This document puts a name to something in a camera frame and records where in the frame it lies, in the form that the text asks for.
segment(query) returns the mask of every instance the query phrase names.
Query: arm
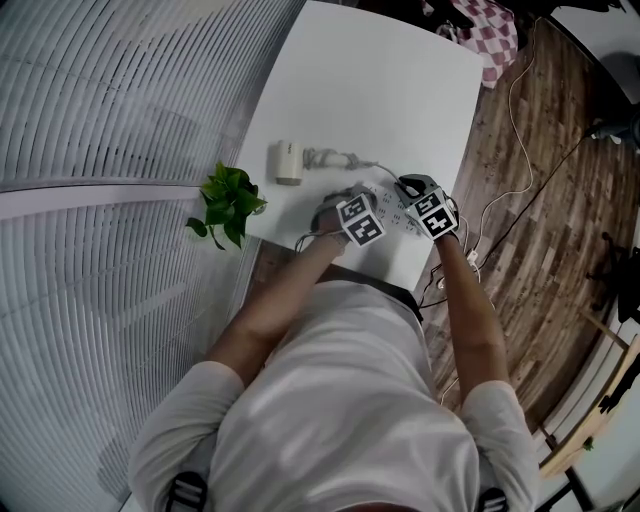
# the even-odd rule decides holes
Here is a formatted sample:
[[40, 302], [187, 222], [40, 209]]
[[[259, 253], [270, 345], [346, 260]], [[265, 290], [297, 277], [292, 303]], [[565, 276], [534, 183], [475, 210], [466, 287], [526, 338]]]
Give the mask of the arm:
[[515, 391], [509, 385], [498, 317], [452, 236], [436, 240], [444, 268], [453, 352], [460, 379], [460, 416], [511, 510], [533, 511], [538, 463]]
[[131, 449], [129, 486], [144, 510], [163, 510], [167, 491], [198, 442], [216, 435], [304, 300], [342, 252], [340, 239], [314, 240], [249, 299], [207, 354], [147, 418]]
[[509, 382], [504, 336], [491, 302], [452, 236], [435, 241], [444, 269], [461, 401], [479, 384]]
[[228, 366], [248, 386], [344, 245], [339, 235], [316, 238], [266, 288], [249, 298], [206, 359]]

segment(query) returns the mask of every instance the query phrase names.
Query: wooden floor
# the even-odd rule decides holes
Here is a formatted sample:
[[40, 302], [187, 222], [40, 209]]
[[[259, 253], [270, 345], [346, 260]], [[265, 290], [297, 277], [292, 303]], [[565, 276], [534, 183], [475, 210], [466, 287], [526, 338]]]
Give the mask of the wooden floor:
[[[537, 47], [536, 62], [514, 88], [512, 99], [514, 119], [533, 164], [534, 185], [490, 210], [479, 262], [593, 120], [594, 65], [545, 21], [538, 24]], [[470, 222], [470, 245], [478, 238], [482, 208], [502, 192], [523, 189], [529, 180], [510, 124], [507, 93], [528, 63], [531, 49], [530, 44], [520, 52], [495, 90], [480, 93], [453, 190]], [[585, 279], [585, 273], [605, 257], [603, 231], [621, 245], [631, 244], [639, 192], [640, 158], [635, 152], [609, 140], [587, 139], [482, 269], [482, 284], [507, 336], [511, 378], [532, 428], [560, 400], [597, 339], [595, 330], [577, 315], [601, 291]], [[290, 251], [264, 243], [252, 279], [267, 280], [290, 258]], [[418, 295], [437, 263], [434, 251]], [[432, 286], [426, 303], [444, 296]], [[446, 303], [423, 314], [434, 377], [442, 393], [456, 377]], [[457, 385], [445, 403], [457, 405]]]

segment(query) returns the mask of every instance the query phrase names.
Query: pink checkered cloth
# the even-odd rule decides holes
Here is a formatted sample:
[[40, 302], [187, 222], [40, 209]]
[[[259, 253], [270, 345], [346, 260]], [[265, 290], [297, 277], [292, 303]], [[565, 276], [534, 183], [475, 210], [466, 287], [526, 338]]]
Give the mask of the pink checkered cloth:
[[493, 89], [518, 54], [513, 13], [488, 0], [451, 0], [451, 3], [475, 26], [460, 29], [442, 25], [436, 33], [482, 55], [482, 85]]

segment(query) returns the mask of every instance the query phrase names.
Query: black and white marker cube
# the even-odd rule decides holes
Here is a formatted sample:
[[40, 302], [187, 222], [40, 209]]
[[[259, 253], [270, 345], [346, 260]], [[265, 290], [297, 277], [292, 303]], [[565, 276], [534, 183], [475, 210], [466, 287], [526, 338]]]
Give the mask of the black and white marker cube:
[[458, 227], [455, 213], [449, 208], [440, 187], [409, 207], [407, 215], [433, 240]]
[[364, 247], [386, 234], [366, 194], [360, 194], [349, 202], [343, 201], [336, 208], [342, 229], [358, 247]]

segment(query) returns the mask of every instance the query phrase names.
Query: striped wall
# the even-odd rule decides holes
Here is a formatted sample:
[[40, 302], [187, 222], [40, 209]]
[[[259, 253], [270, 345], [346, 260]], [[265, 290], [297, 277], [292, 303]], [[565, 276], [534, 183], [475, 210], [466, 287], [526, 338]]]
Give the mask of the striped wall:
[[8, 510], [126, 499], [129, 446], [223, 328], [239, 277], [242, 252], [184, 229], [193, 187], [235, 160], [303, 3], [0, 2]]

